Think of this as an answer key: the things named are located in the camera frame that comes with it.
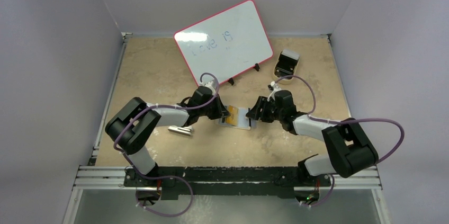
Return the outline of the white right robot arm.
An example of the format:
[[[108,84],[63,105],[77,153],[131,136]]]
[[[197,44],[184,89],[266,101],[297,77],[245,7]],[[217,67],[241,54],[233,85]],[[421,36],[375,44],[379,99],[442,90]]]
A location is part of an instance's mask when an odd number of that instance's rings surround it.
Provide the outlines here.
[[[246,117],[254,121],[278,121],[293,134],[324,142],[327,153],[314,155],[298,163],[297,178],[310,185],[319,175],[337,174],[348,178],[375,165],[379,155],[368,136],[353,118],[344,121],[318,121],[297,110],[290,91],[281,90],[270,97],[259,96]]]

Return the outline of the stack of grey cards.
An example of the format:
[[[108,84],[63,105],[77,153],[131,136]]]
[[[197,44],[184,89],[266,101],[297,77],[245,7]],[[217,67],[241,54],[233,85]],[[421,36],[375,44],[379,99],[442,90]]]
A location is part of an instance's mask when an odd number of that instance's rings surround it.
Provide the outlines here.
[[[291,58],[291,59],[293,59],[293,60],[299,60],[299,58],[300,58],[300,55],[299,55],[297,52],[292,51],[292,50],[289,50],[289,49],[284,49],[284,50],[281,52],[281,54],[282,54],[283,56],[289,57],[289,58]]]

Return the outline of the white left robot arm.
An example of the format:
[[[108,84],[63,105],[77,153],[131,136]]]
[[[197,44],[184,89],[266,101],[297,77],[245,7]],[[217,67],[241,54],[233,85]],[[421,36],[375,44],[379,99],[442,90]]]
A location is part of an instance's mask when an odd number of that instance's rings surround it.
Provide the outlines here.
[[[134,97],[106,124],[105,133],[113,140],[114,149],[137,170],[138,181],[152,186],[158,179],[158,165],[145,145],[156,127],[188,127],[200,117],[217,120],[229,115],[218,92],[200,86],[175,105],[149,104]]]

